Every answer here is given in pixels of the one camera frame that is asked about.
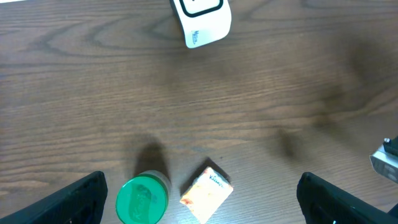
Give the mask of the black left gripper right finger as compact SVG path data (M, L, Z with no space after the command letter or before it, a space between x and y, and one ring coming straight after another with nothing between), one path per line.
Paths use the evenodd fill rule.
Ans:
M311 172L302 174L297 200L307 223L397 224L397 206L383 212Z

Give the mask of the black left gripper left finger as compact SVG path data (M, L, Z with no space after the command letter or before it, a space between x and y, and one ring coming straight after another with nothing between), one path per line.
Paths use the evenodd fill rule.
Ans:
M100 224L107 194L104 173L95 171L2 218L1 224Z

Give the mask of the green lidded white jar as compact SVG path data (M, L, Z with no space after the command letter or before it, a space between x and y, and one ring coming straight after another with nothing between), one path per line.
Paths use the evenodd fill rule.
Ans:
M116 197L116 214L123 224L157 224L169 205L170 181L147 170L127 181Z

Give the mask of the orange small snack box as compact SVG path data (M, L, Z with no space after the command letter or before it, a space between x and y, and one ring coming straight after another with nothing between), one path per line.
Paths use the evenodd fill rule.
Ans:
M207 167L182 195L180 203L204 224L232 192L232 185L217 171Z

